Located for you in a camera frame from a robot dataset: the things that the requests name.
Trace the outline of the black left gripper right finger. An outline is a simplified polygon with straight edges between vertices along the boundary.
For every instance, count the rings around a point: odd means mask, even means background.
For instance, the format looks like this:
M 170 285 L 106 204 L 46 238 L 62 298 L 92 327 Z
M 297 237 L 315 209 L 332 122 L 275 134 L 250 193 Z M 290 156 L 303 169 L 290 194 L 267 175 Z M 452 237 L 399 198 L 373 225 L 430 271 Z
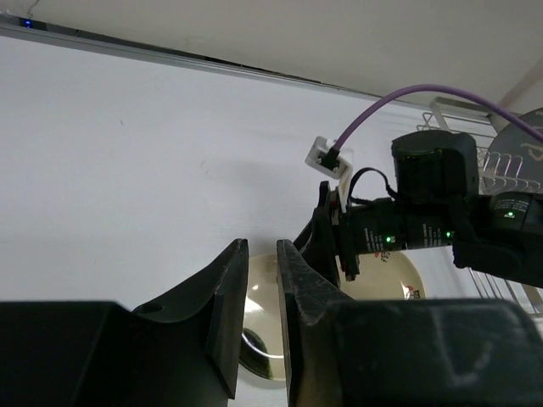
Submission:
M 542 339 L 498 299 L 357 301 L 277 242 L 291 406 L 539 406 Z

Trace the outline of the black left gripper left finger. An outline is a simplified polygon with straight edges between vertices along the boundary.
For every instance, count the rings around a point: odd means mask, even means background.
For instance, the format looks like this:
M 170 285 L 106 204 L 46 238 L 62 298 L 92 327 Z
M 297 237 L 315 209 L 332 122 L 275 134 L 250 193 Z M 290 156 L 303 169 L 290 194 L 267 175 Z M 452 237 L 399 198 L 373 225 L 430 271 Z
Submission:
M 225 406 L 234 398 L 249 247 L 134 310 L 110 301 L 4 302 L 4 406 Z

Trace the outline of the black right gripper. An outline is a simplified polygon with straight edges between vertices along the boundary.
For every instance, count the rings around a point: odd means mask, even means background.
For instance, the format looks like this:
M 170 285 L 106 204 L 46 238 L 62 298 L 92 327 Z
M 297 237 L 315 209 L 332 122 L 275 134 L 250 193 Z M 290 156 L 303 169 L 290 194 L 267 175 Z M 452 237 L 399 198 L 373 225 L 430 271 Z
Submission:
M 340 270 L 348 281 L 359 274 L 359 255 L 407 249 L 406 227 L 393 199 L 378 198 L 343 212 L 339 195 L 323 181 L 311 220 L 294 246 L 313 270 L 339 287 Z

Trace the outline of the grey plate with horse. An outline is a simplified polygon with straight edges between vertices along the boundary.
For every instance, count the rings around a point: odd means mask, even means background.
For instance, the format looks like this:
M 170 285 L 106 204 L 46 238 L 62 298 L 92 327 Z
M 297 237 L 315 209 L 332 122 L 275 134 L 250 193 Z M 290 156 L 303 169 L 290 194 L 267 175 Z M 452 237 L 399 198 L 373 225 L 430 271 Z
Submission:
M 485 151 L 479 169 L 483 194 L 542 193 L 542 142 L 507 125 Z

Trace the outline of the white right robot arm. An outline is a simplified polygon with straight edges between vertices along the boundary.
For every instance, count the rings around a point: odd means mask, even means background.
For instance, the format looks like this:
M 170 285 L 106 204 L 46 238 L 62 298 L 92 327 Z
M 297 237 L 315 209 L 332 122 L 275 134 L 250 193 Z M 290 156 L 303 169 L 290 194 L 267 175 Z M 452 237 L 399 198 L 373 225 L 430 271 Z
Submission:
M 294 245 L 333 284 L 355 280 L 359 256 L 451 247 L 458 268 L 542 284 L 542 197 L 479 193 L 474 139 L 466 133 L 418 131 L 391 145 L 395 184 L 387 196 L 339 196 L 327 182 Z

